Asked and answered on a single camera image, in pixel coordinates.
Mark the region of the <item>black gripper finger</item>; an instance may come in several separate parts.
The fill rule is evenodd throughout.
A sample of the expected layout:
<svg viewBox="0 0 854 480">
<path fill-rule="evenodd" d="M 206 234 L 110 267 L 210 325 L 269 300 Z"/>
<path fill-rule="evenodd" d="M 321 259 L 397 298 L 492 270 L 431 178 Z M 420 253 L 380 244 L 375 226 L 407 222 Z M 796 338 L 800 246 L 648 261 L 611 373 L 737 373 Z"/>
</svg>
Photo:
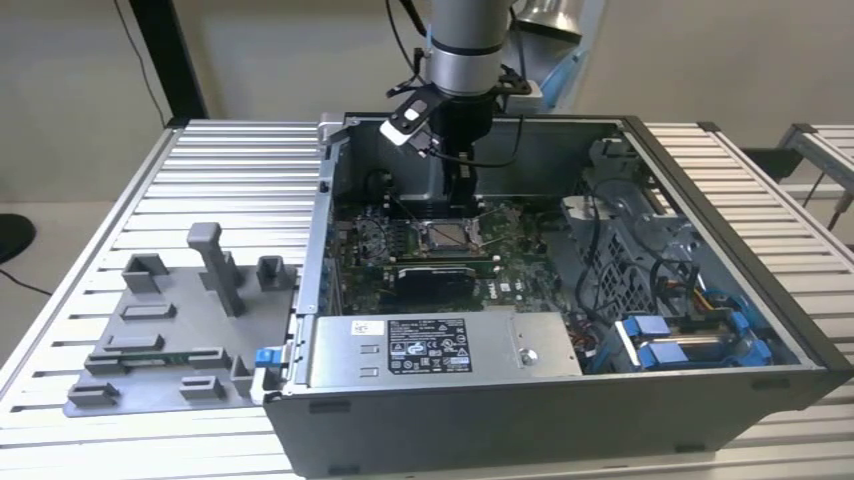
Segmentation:
<svg viewBox="0 0 854 480">
<path fill-rule="evenodd" d="M 476 169 L 468 165 L 444 164 L 443 176 L 443 192 L 447 197 L 448 207 L 456 210 L 467 209 L 475 201 Z"/>
</svg>

